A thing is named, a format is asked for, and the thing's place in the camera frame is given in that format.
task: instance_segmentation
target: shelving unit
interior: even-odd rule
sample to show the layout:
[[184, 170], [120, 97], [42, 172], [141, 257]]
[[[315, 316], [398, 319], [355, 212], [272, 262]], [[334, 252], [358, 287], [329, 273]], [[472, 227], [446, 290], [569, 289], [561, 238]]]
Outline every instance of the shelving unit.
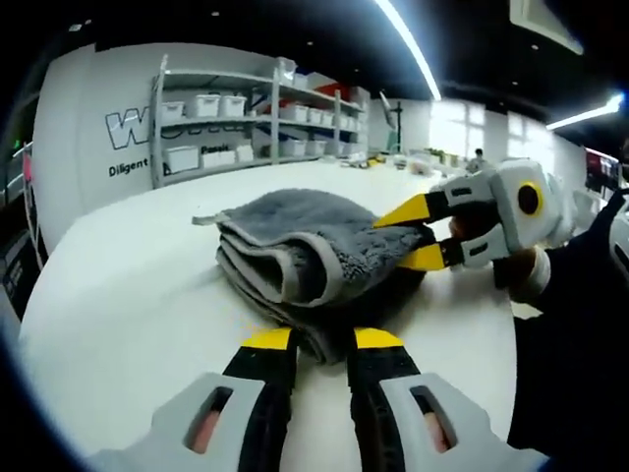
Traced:
[[[176, 90], [220, 90], [239, 92], [248, 98], [248, 106], [253, 103], [254, 95], [270, 96], [270, 115], [251, 116], [246, 111], [246, 116], [238, 118], [223, 117], [201, 117], [201, 118], [181, 118], [176, 121], [163, 121], [161, 109], [163, 94]], [[279, 117], [280, 100], [289, 99], [307, 106], [325, 108], [334, 111], [334, 125], [324, 126], [313, 123], [302, 123], [293, 120], [281, 119]], [[168, 56], [162, 59], [159, 75], [153, 80], [153, 87], [150, 99], [150, 163], [153, 180], [153, 187], [160, 188], [166, 185], [186, 182], [198, 179], [207, 175], [234, 170], [247, 169], [271, 164], [282, 164], [289, 162], [302, 162], [316, 160], [320, 156], [303, 157], [280, 157], [279, 156], [279, 130], [280, 127], [291, 127], [308, 130], [313, 133], [315, 130], [333, 131], [334, 147], [333, 154], [340, 156], [341, 136], [351, 137], [358, 135], [358, 131], [341, 130], [340, 117], [342, 113], [357, 116], [362, 112], [361, 106], [341, 99], [338, 91], [335, 96], [326, 95], [316, 90], [296, 88], [292, 85], [281, 84], [279, 78], [258, 77], [247, 74], [222, 71], [201, 71], [191, 69], [169, 69]], [[197, 168], [166, 175], [164, 162], [164, 147], [162, 145], [162, 131], [174, 131], [188, 128], [199, 128], [202, 126], [223, 128], [229, 126], [242, 126], [246, 135], [253, 138], [254, 128], [257, 126], [270, 125], [270, 156], [259, 157], [247, 162], [236, 162], [235, 164], [217, 165], [208, 168]]]

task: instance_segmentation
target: black ceiling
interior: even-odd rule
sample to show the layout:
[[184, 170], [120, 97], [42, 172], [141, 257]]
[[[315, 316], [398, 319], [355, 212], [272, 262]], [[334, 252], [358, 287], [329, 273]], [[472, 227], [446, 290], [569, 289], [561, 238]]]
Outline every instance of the black ceiling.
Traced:
[[[622, 2], [547, 0], [583, 44], [583, 56], [513, 26], [508, 0], [391, 3], [422, 48], [446, 97], [472, 99], [496, 111], [510, 109], [548, 122], [600, 106], [620, 89], [629, 92], [629, 40]], [[373, 0], [142, 0], [110, 5], [96, 10], [73, 2], [72, 13], [41, 12], [49, 23], [30, 30], [26, 43], [35, 48], [47, 39], [51, 57], [94, 41], [100, 49], [156, 41], [219, 44], [290, 57], [342, 83], [384, 89], [390, 97], [430, 98], [411, 53]], [[90, 24], [78, 33], [58, 36], [62, 42], [50, 40], [55, 29], [67, 30], [69, 24], [87, 19]], [[21, 49], [23, 58], [31, 57], [28, 46]], [[30, 86], [36, 88], [37, 83], [33, 80]], [[623, 113], [560, 133], [579, 144], [617, 153], [629, 136], [629, 113]]]

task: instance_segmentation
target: pink object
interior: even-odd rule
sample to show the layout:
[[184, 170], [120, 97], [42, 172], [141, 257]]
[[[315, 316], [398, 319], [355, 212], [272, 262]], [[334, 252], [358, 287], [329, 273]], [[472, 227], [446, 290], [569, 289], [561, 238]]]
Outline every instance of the pink object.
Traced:
[[24, 152], [24, 158], [22, 161], [24, 176], [27, 178], [27, 182], [30, 182], [31, 174], [30, 174], [30, 155], [27, 152]]

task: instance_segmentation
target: folded towel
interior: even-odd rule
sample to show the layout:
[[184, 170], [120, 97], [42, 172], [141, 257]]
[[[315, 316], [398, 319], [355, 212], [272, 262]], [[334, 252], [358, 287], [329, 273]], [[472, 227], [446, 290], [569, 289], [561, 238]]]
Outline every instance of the folded towel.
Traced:
[[423, 274], [396, 266], [434, 242], [427, 227], [373, 229], [375, 221], [342, 197], [289, 189], [194, 223], [217, 224], [216, 257], [239, 293], [302, 330], [317, 359], [331, 363], [342, 358], [342, 331], [378, 325], [417, 288]]

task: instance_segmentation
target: ceiling light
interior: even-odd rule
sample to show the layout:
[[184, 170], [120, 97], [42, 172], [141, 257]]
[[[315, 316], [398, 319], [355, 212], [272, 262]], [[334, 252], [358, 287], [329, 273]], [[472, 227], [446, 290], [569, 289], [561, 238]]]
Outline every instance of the ceiling light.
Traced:
[[402, 36], [402, 39], [406, 43], [406, 46], [413, 54], [417, 65], [420, 67], [422, 74], [424, 75], [424, 79], [426, 80], [430, 92], [432, 93], [432, 98], [435, 100], [441, 100], [441, 93], [439, 93], [439, 88], [436, 86], [436, 82], [434, 81], [434, 77], [432, 76], [432, 72], [430, 71], [429, 63], [426, 62], [426, 58], [418, 46], [417, 42], [413, 38], [413, 35], [409, 31], [408, 27], [404, 24], [404, 20], [400, 17], [400, 14], [397, 13], [397, 10], [391, 5], [389, 0], [373, 0], [380, 10], [386, 15], [389, 22], [395, 27], [397, 32]]
[[574, 115], [569, 118], [565, 118], [555, 123], [550, 123], [549, 125], [546, 126], [546, 128], [548, 130], [556, 130], [557, 128], [561, 128], [562, 126], [572, 125], [580, 121], [589, 120], [591, 118], [596, 118], [597, 116], [616, 113], [620, 109], [620, 104], [623, 102], [624, 98], [625, 98], [624, 94], [619, 93], [618, 95], [615, 95], [612, 98], [610, 98], [607, 101], [607, 104], [605, 106], [602, 106], [600, 108], [595, 108], [594, 110], [586, 111], [584, 113], [580, 113], [578, 115]]

